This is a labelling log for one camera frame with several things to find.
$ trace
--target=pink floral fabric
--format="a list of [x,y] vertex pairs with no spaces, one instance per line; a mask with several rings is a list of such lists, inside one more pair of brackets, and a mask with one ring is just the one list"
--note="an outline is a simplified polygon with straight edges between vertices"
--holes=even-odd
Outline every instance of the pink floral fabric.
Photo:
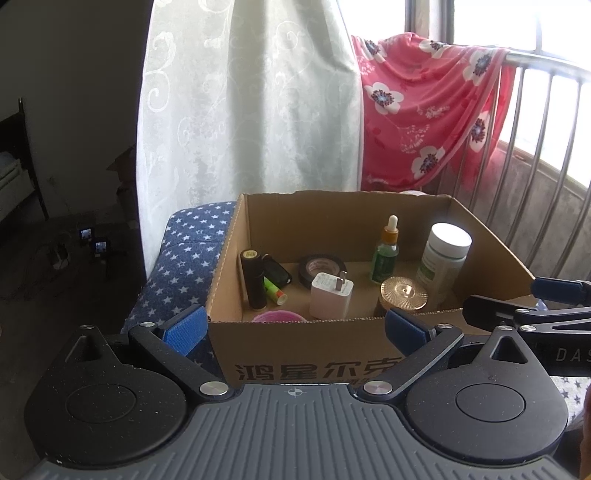
[[457,171],[467,138],[462,177],[473,180],[486,131],[493,128],[492,153],[509,108],[515,68],[502,65],[507,50],[447,45],[414,33],[379,42],[353,37],[353,46],[364,98],[362,189],[416,189],[449,162]]

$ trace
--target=white charger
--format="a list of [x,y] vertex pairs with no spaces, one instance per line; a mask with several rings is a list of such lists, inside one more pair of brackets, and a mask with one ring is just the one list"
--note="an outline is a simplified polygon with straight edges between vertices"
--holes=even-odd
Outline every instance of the white charger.
[[339,320],[347,316],[353,282],[346,279],[347,272],[338,277],[320,272],[312,281],[310,315],[320,320]]

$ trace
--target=white dropper bulb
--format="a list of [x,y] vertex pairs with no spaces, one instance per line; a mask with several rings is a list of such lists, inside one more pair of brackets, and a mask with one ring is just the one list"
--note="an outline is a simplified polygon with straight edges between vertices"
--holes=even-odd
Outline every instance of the white dropper bulb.
[[390,215],[390,218],[388,219],[388,226],[386,227],[386,230],[388,232],[393,232],[396,230],[398,226],[398,217],[396,215]]

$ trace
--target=metal railing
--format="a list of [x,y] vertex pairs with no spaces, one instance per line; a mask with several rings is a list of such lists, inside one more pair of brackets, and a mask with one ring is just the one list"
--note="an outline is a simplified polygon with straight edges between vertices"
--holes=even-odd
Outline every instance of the metal railing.
[[[580,101],[581,101],[581,89],[582,89],[582,86],[584,83],[591,83],[591,71],[586,70],[578,65],[575,65],[573,63],[570,63],[570,62],[567,62],[567,61],[564,61],[561,59],[555,59],[555,58],[551,58],[551,57],[545,57],[545,56],[540,56],[540,55],[536,55],[536,54],[532,54],[532,53],[525,53],[525,52],[520,52],[520,51],[511,51],[510,53],[508,53],[507,57],[505,59],[505,64],[509,64],[509,65],[517,67],[520,75],[519,75],[519,84],[517,87],[517,97],[516,97],[516,101],[515,101],[515,113],[514,113],[514,117],[512,119],[511,134],[509,136],[509,142],[508,142],[507,148],[506,148],[506,155],[505,155],[504,163],[503,163],[503,166],[501,169],[499,181],[496,186],[495,194],[492,199],[492,203],[491,203],[489,212],[486,215],[485,224],[488,227],[491,226],[492,221],[495,218],[495,213],[497,212],[497,209],[499,207],[499,201],[501,200],[501,193],[502,193],[503,187],[505,186],[505,182],[507,180],[509,166],[511,164],[511,161],[513,161],[512,159],[514,157],[515,140],[517,138],[517,128],[519,125],[519,118],[520,118],[520,113],[521,113],[521,102],[523,99],[523,92],[524,92],[525,72],[527,70],[541,70],[543,72],[547,72],[550,75],[549,80],[548,80],[547,93],[545,96],[544,110],[543,110],[543,115],[542,115],[542,119],[541,119],[541,126],[540,126],[540,130],[538,133],[538,140],[537,140],[537,143],[535,146],[535,152],[534,152],[532,160],[531,160],[530,172],[529,172],[529,175],[527,176],[527,180],[526,180],[525,186],[524,186],[524,191],[523,191],[521,198],[518,202],[518,206],[516,208],[515,215],[513,217],[512,222],[511,222],[511,226],[509,227],[508,234],[505,238],[505,244],[509,248],[511,247],[511,245],[513,244],[513,242],[515,240],[515,234],[516,234],[517,229],[522,221],[524,211],[530,202],[531,195],[532,195],[532,187],[534,184],[534,178],[535,178],[536,173],[539,171],[542,146],[544,144],[546,126],[548,124],[548,114],[550,111],[550,98],[551,98],[551,93],[552,93],[553,80],[556,76],[560,76],[560,77],[565,77],[568,79],[575,80],[575,82],[577,83],[577,95],[576,95],[576,101],[575,101],[575,106],[574,106],[574,117],[573,117],[574,120],[573,120],[571,129],[570,129],[569,140],[566,145],[565,152],[564,152],[564,160],[562,163],[562,167],[560,169],[560,173],[557,176],[556,186],[554,188],[548,209],[546,210],[546,212],[544,214],[544,218],[541,221],[540,228],[538,230],[535,241],[532,244],[532,246],[529,250],[529,253],[527,254],[527,256],[525,258],[524,263],[525,263],[526,267],[529,268],[536,256],[536,254],[540,250],[540,246],[541,246],[541,244],[546,236],[546,233],[548,231],[548,226],[550,225],[550,222],[556,212],[556,207],[558,205],[560,193],[562,192],[562,190],[564,188],[564,182],[567,177],[567,172],[568,172],[569,165],[570,165],[570,159],[571,159],[571,155],[573,152],[574,137],[575,137],[575,134],[577,131],[577,118],[579,115],[579,106],[580,106]],[[497,108],[498,96],[499,96],[499,86],[500,86],[500,78],[497,80],[497,83],[494,87],[495,93],[494,93],[494,97],[493,97],[493,106],[491,109],[489,124],[486,129],[487,137],[486,137],[485,145],[483,148],[482,157],[480,159],[478,176],[476,177],[475,185],[474,185],[474,188],[471,192],[470,199],[468,202],[466,202],[467,203],[466,206],[468,207],[468,209],[471,212],[474,211],[475,206],[476,206],[476,202],[478,201],[478,198],[479,198],[479,192],[480,192],[480,187],[481,187],[481,183],[482,183],[482,178],[483,178],[483,174],[484,174],[484,171],[485,171],[486,165],[487,165],[487,162],[485,160],[488,158],[489,153],[490,153],[492,131],[493,131],[492,126],[494,125],[494,122],[495,122],[496,108]],[[462,169],[465,166],[466,151],[468,148],[468,143],[469,142],[467,139],[465,142],[465,145],[463,147],[464,150],[462,153],[462,159],[460,161],[460,166],[459,166],[459,169],[457,172],[457,177],[455,178],[455,182],[454,182],[454,186],[453,186],[453,196],[456,198],[458,197],[458,194],[460,191],[460,181],[462,178]],[[588,186],[586,189],[586,193],[584,194],[584,199],[583,199],[581,210],[579,211],[578,217],[574,223],[574,227],[573,227],[573,229],[569,235],[569,238],[566,242],[566,246],[562,250],[560,257],[551,272],[551,276],[557,277],[560,275],[560,272],[563,269],[566,260],[568,259],[569,255],[572,252],[573,246],[579,236],[581,228],[583,227],[583,223],[584,223],[585,219],[587,218],[590,205],[591,205],[591,187]],[[587,279],[591,280],[591,271],[589,272]]]

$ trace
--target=white curtain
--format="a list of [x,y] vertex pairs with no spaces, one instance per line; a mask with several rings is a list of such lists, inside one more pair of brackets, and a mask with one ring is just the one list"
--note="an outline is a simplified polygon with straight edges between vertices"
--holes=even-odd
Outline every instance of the white curtain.
[[147,275],[179,209],[357,189],[361,101],[337,0],[155,0],[137,150]]

